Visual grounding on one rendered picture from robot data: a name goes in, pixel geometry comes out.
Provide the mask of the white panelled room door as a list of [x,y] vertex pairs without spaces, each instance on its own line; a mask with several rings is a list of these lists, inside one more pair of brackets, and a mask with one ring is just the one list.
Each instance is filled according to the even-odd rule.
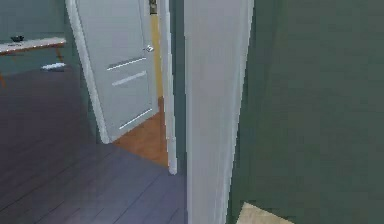
[[111,143],[158,112],[149,0],[75,0],[96,87],[95,114]]

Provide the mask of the white flat floor object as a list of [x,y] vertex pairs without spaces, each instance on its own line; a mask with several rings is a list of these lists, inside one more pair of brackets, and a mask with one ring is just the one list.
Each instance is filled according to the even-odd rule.
[[57,62],[53,64],[44,65],[41,67],[44,71],[62,71],[65,68],[66,64],[63,62]]

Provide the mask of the white top wooden table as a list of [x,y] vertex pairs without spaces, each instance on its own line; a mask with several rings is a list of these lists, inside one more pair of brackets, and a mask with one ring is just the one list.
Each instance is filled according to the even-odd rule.
[[65,46],[64,37],[25,39],[22,42],[0,44],[0,87],[6,87],[6,77],[40,66],[57,62],[64,63],[60,50]]

